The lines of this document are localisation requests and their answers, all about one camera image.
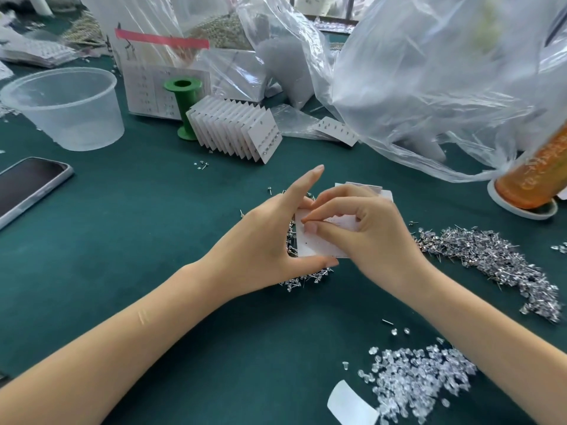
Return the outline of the person's left hand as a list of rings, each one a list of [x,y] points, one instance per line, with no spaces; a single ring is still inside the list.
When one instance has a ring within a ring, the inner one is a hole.
[[[316,166],[284,192],[247,212],[198,262],[195,278],[210,296],[225,303],[319,271],[290,269],[293,257],[287,254],[286,237],[295,212],[313,205],[307,193],[323,171],[324,165]]]

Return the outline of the person's right hand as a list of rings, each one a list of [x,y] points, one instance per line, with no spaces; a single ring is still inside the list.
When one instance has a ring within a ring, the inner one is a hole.
[[[326,221],[343,215],[356,216],[357,231]],[[302,223],[306,233],[336,245],[367,278],[407,304],[430,265],[395,204],[368,187],[344,184],[322,192]]]

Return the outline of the white earring card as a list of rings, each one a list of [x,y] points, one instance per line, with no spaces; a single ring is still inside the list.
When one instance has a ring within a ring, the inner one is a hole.
[[[346,253],[336,245],[327,242],[317,235],[306,233],[301,219],[308,214],[307,209],[300,209],[295,213],[296,249],[298,257],[329,256],[335,258],[348,258]],[[334,216],[326,219],[327,222],[348,231],[357,231],[359,221],[354,215]]]

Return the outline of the person's left forearm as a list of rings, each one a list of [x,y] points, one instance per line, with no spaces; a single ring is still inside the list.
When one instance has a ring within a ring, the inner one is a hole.
[[[146,371],[236,289],[202,262],[0,389],[0,425],[101,425]]]

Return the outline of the person's right forearm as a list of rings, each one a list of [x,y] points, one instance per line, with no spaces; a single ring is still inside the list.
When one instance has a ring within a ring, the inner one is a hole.
[[[395,287],[538,425],[567,425],[567,353],[427,262]]]

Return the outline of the small pile of silver ear studs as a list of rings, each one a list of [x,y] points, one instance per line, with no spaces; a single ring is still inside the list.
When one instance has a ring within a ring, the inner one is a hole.
[[[286,251],[290,257],[298,257],[298,242],[296,236],[296,224],[295,220],[292,219],[289,223],[286,237]],[[287,289],[287,292],[291,292],[294,288],[303,288],[306,283],[319,284],[322,280],[328,278],[330,274],[334,272],[331,268],[326,268],[319,270],[317,272],[302,275],[300,277],[292,278],[284,282],[279,283],[281,287]]]

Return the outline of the white card with studs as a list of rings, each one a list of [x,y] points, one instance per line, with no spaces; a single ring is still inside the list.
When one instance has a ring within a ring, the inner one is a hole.
[[[316,121],[311,128],[315,137],[320,140],[340,142],[351,148],[359,142],[359,136],[354,131],[331,117]]]

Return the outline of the flat small clear bag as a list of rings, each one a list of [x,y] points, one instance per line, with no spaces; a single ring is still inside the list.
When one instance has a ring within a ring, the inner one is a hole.
[[[308,140],[335,142],[334,138],[324,135],[316,129],[320,120],[302,111],[280,104],[270,108],[274,121],[282,136]]]

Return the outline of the row of white earring cards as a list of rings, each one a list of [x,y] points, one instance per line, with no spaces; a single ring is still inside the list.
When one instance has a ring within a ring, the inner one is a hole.
[[[202,147],[242,160],[268,163],[283,139],[271,110],[249,102],[205,96],[186,116]]]

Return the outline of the white paper slip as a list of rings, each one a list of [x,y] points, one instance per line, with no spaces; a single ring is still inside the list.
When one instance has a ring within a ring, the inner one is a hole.
[[[377,425],[379,414],[345,380],[333,388],[327,408],[340,425]]]

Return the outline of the pile of clear earring backs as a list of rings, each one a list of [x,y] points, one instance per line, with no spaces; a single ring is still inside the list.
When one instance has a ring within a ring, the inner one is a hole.
[[[353,372],[372,393],[370,408],[377,414],[372,425],[401,425],[409,419],[429,425],[435,408],[449,408],[449,396],[469,392],[479,373],[478,366],[443,337],[414,347],[410,335],[393,328],[387,344],[372,344],[366,350],[367,367],[356,368],[341,357],[341,368]]]

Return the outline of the long pile of silver ear studs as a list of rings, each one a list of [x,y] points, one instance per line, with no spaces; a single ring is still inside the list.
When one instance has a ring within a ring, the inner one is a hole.
[[[440,233],[419,228],[412,236],[424,254],[439,261],[447,258],[460,262],[465,268],[480,271],[499,286],[517,288],[525,298],[519,310],[521,314],[537,314],[551,323],[561,321],[563,305],[558,286],[499,233],[453,226]]]

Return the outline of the white round lid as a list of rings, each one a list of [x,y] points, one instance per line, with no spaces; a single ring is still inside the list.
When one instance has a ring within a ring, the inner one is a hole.
[[[495,179],[492,179],[488,182],[487,192],[494,203],[496,203],[498,206],[505,209],[509,213],[519,216],[523,219],[545,221],[554,217],[558,212],[558,204],[555,199],[551,199],[550,202],[544,204],[543,206],[531,210],[525,210],[511,205],[497,192],[495,188]]]

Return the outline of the clear bag of white pieces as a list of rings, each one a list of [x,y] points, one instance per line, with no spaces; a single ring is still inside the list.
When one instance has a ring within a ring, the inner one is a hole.
[[[315,96],[337,117],[331,90],[338,51],[313,22],[287,0],[242,0],[237,15],[256,55],[291,105],[301,109]]]

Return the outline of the large crumpled clear plastic bag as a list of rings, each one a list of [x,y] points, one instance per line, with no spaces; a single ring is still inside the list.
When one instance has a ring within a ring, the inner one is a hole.
[[[451,183],[496,178],[536,110],[557,0],[374,0],[336,58],[330,101],[388,159]]]

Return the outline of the green plastic spool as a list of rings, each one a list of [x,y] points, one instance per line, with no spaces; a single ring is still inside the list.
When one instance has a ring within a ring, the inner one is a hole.
[[[200,100],[203,82],[198,78],[183,77],[169,79],[165,81],[163,87],[174,94],[177,102],[182,121],[182,126],[177,132],[178,137],[186,141],[197,141],[197,135],[188,120],[187,112]]]

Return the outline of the orange bottle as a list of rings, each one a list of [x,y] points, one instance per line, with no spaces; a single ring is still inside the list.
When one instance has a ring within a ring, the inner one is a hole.
[[[496,179],[497,195],[508,205],[532,211],[567,187],[567,120],[524,162]]]

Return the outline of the white printed label sheet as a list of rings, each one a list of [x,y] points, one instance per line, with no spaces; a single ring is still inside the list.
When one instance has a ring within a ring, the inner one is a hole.
[[[202,90],[198,98],[201,99],[211,93],[208,71],[155,66],[133,61],[123,61],[121,66],[128,108],[132,114],[180,121],[181,116],[175,96],[164,88],[165,82],[169,79],[197,78],[202,81]]]

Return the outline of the bag of pearl beads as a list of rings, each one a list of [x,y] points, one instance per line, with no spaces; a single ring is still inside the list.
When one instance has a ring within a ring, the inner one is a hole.
[[[253,51],[237,14],[242,0],[171,0],[184,37],[211,48]]]

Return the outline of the plastic bag with red tape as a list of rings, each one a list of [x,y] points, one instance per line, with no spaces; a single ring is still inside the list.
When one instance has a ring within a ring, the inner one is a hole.
[[[190,69],[210,48],[208,40],[183,36],[171,0],[81,2],[98,22],[122,77],[123,61]]]

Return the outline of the clear plastic bowl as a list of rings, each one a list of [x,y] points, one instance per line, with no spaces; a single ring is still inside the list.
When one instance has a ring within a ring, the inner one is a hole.
[[[125,133],[116,76],[87,67],[33,73],[6,84],[0,101],[69,151],[91,151]]]

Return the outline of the smartphone with grey case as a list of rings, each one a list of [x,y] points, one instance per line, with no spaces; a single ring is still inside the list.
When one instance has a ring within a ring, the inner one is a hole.
[[[72,178],[66,163],[28,157],[0,171],[0,231]]]

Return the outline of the stack of white cards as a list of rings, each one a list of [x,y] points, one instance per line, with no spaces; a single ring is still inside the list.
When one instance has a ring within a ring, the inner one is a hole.
[[[80,58],[75,49],[54,41],[26,37],[0,45],[0,61],[54,68]]]

